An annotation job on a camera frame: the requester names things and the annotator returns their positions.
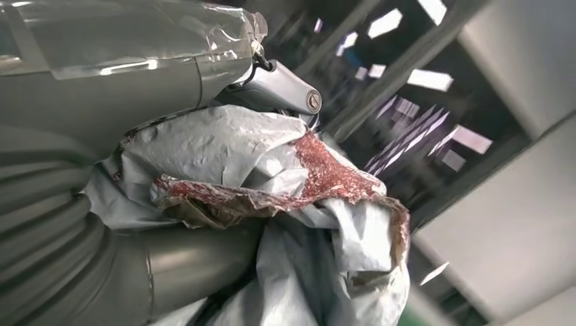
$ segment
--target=crumpled plastic sheet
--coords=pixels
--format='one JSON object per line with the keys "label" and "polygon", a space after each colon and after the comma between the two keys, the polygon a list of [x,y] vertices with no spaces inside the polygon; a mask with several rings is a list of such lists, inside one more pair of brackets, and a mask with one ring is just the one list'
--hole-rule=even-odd
{"label": "crumpled plastic sheet", "polygon": [[396,325],[410,287],[404,263],[369,286],[352,286],[337,271],[325,231],[286,216],[266,226],[256,269],[257,280],[207,325]]}
{"label": "crumpled plastic sheet", "polygon": [[[302,146],[315,154],[303,158],[298,153]],[[326,177],[322,166],[328,161],[338,163],[331,171],[336,179]],[[103,166],[114,180],[112,188],[124,194],[118,202],[126,200],[148,212],[130,213],[130,205],[116,203],[124,210],[115,214],[110,198],[117,194],[93,178],[85,189],[92,211],[112,228],[150,226],[154,216],[158,225],[174,223],[161,214],[166,202],[159,209],[151,198],[160,204],[168,198],[176,204],[191,202],[205,218],[213,217],[214,202],[189,198],[190,189],[167,196],[176,188],[160,189],[162,180],[230,196],[260,194],[263,206],[274,196],[290,198],[291,205],[297,199],[295,206],[283,206],[284,201],[274,209],[272,213],[280,213],[259,244],[257,280],[230,298],[213,325],[388,326],[396,324],[406,304],[406,210],[385,196],[379,180],[325,147],[298,119],[234,105],[195,111],[128,137]],[[354,196],[338,183],[342,177],[359,180],[352,182]],[[310,180],[321,182],[311,187]],[[248,201],[245,208],[254,209],[256,202]],[[203,225],[226,227],[236,221]],[[249,306],[258,295],[262,310]],[[241,317],[245,324],[230,322]]]}

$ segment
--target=plastic wrap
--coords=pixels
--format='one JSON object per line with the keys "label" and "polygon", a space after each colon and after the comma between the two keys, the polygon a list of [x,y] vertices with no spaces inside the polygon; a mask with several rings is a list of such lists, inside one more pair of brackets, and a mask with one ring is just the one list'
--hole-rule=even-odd
{"label": "plastic wrap", "polygon": [[[257,279],[210,325],[398,321],[410,288],[408,212],[298,119],[233,105],[195,111],[140,130],[104,165],[119,168],[109,172],[129,200],[160,205],[158,223],[225,228],[276,215]],[[97,188],[87,192],[92,210],[105,211]],[[134,216],[122,225],[142,222]]]}
{"label": "plastic wrap", "polygon": [[13,6],[56,79],[251,58],[268,33],[258,13],[198,1],[54,0]]}

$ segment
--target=fluorescent light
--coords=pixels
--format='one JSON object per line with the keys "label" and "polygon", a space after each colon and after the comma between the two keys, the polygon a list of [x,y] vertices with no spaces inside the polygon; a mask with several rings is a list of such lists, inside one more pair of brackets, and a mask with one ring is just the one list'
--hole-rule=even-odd
{"label": "fluorescent light", "polygon": [[318,18],[318,20],[316,20],[316,25],[314,25],[314,33],[320,33],[320,30],[322,29],[322,20],[320,18]]}
{"label": "fluorescent light", "polygon": [[413,146],[415,146],[415,144],[419,143],[421,140],[424,139],[424,136],[426,136],[426,132],[423,131],[421,132],[416,138],[414,138],[410,144],[408,144],[408,147],[406,148],[406,151],[413,148]]}
{"label": "fluorescent light", "polygon": [[366,69],[364,67],[360,67],[360,68],[358,68],[358,71],[356,72],[356,75],[354,76],[354,78],[356,78],[358,80],[364,80],[366,78],[367,73],[368,73],[368,69]]}
{"label": "fluorescent light", "polygon": [[342,56],[343,54],[344,54],[344,47],[338,46],[338,49],[336,50],[336,56]]}
{"label": "fluorescent light", "polygon": [[384,70],[386,70],[385,65],[372,65],[370,71],[368,71],[368,76],[372,78],[380,78],[382,77]]}
{"label": "fluorescent light", "polygon": [[452,168],[452,170],[458,172],[462,166],[464,166],[466,160],[462,156],[458,155],[455,151],[449,149],[442,159],[442,162],[446,163],[446,165]]}
{"label": "fluorescent light", "polygon": [[394,9],[370,24],[368,36],[373,39],[389,31],[393,31],[400,25],[401,21],[402,13],[398,9]]}
{"label": "fluorescent light", "polygon": [[446,144],[450,139],[454,139],[460,144],[474,150],[476,153],[484,154],[492,145],[492,141],[466,127],[457,125],[456,128],[444,139],[442,139],[434,148],[430,151],[428,156],[432,155],[437,149]]}
{"label": "fluorescent light", "polygon": [[396,160],[398,160],[400,158],[400,156],[402,155],[402,153],[404,153],[404,151],[399,151],[398,153],[396,153],[396,155],[394,155],[389,161],[388,163],[386,163],[386,166],[384,166],[384,168],[389,167],[392,163],[396,162]]}
{"label": "fluorescent light", "polygon": [[440,25],[446,15],[446,6],[441,0],[418,0],[424,11],[432,18],[436,26]]}
{"label": "fluorescent light", "polygon": [[476,151],[476,153],[484,154],[488,147],[492,145],[492,141],[486,137],[462,126],[458,126],[452,139],[460,144]]}
{"label": "fluorescent light", "polygon": [[148,65],[148,70],[154,70],[154,69],[158,68],[158,60],[151,59],[151,60],[146,60],[144,62],[128,63],[125,65],[118,65],[118,66],[114,66],[114,67],[104,68],[100,71],[100,75],[108,76],[108,75],[111,75],[112,71],[116,70],[116,69],[130,68],[130,67],[136,67],[136,66],[142,66],[142,65]]}
{"label": "fluorescent light", "polygon": [[446,267],[448,267],[449,262],[446,262],[444,264],[442,264],[442,266],[436,268],[435,270],[433,270],[432,272],[430,272],[430,274],[426,275],[426,277],[424,277],[424,279],[422,280],[422,282],[420,282],[420,286],[430,282],[430,280],[432,280],[432,278],[435,278],[436,276],[440,275],[440,273],[442,273]]}
{"label": "fluorescent light", "polygon": [[446,118],[448,117],[448,114],[450,114],[450,112],[447,112],[443,117],[436,120],[436,122],[434,122],[432,124],[432,126],[430,126],[430,128],[428,128],[428,131],[426,131],[426,135],[428,135],[430,132],[433,132],[436,128],[438,128],[438,126],[443,124],[444,120],[446,120]]}
{"label": "fluorescent light", "polygon": [[19,1],[12,3],[12,7],[22,7],[23,5],[31,5],[32,1]]}
{"label": "fluorescent light", "polygon": [[408,78],[410,85],[422,86],[433,90],[447,91],[452,84],[453,78],[447,73],[436,73],[415,69]]}
{"label": "fluorescent light", "polygon": [[458,131],[458,127],[456,127],[450,134],[448,134],[448,136],[444,137],[441,141],[439,141],[438,144],[434,145],[434,148],[430,151],[430,154],[428,154],[428,156],[434,154],[434,152],[437,149],[444,146],[444,144],[446,144],[450,139],[452,139],[456,131]]}
{"label": "fluorescent light", "polygon": [[348,34],[346,36],[346,39],[344,39],[344,43],[342,44],[342,47],[344,49],[351,48],[354,45],[354,43],[356,43],[356,39],[358,39],[358,33],[352,32],[352,33]]}

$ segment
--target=ceiling light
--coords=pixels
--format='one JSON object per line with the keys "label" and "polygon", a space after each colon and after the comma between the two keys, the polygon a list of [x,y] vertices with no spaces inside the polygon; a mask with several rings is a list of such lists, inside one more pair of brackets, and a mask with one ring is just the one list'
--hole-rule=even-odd
{"label": "ceiling light", "polygon": [[456,128],[444,139],[442,139],[434,148],[430,151],[428,156],[432,155],[437,149],[444,146],[450,139],[454,139],[460,144],[474,150],[476,153],[484,154],[492,145],[492,141],[481,134],[478,134],[466,127],[456,125]]}
{"label": "ceiling light", "polygon": [[358,80],[364,80],[366,78],[367,72],[368,72],[368,69],[366,69],[364,67],[360,67],[360,68],[358,68],[358,71],[356,72],[356,75],[354,76],[354,78],[356,78]]}
{"label": "ceiling light", "polygon": [[455,151],[448,150],[442,159],[442,162],[446,163],[446,165],[452,168],[452,170],[458,172],[462,166],[464,166],[466,160]]}
{"label": "ceiling light", "polygon": [[379,35],[395,30],[402,21],[402,13],[398,9],[385,14],[373,21],[368,29],[368,36],[373,39]]}
{"label": "ceiling light", "polygon": [[428,283],[430,280],[432,280],[432,278],[435,278],[436,276],[440,275],[440,273],[442,273],[446,267],[448,267],[449,262],[446,262],[444,264],[442,264],[442,266],[436,268],[435,270],[433,270],[432,272],[430,272],[430,274],[426,275],[426,277],[424,277],[424,279],[422,280],[422,282],[420,282],[420,286]]}
{"label": "ceiling light", "polygon": [[320,18],[318,18],[318,20],[316,20],[316,25],[314,25],[314,33],[320,33],[320,30],[322,29],[322,20]]}
{"label": "ceiling light", "polygon": [[338,49],[336,50],[336,56],[342,56],[343,54],[344,54],[344,47],[338,46]]}
{"label": "ceiling light", "polygon": [[415,69],[408,78],[410,85],[422,86],[433,90],[447,91],[452,84],[453,78],[447,73],[436,73]]}
{"label": "ceiling light", "polygon": [[424,11],[432,18],[436,26],[440,25],[444,15],[446,15],[446,6],[441,0],[418,0]]}
{"label": "ceiling light", "polygon": [[368,71],[368,76],[372,78],[380,78],[382,77],[384,70],[386,70],[385,65],[372,65],[370,71]]}
{"label": "ceiling light", "polygon": [[356,43],[356,39],[358,39],[358,33],[352,32],[352,33],[348,34],[346,36],[346,39],[344,39],[344,43],[342,44],[342,47],[344,49],[351,48],[354,45],[354,43]]}
{"label": "ceiling light", "polygon": [[466,127],[458,126],[452,139],[459,142],[460,144],[473,149],[476,153],[484,154],[488,150],[488,147],[492,145],[492,141],[486,137],[478,134]]}

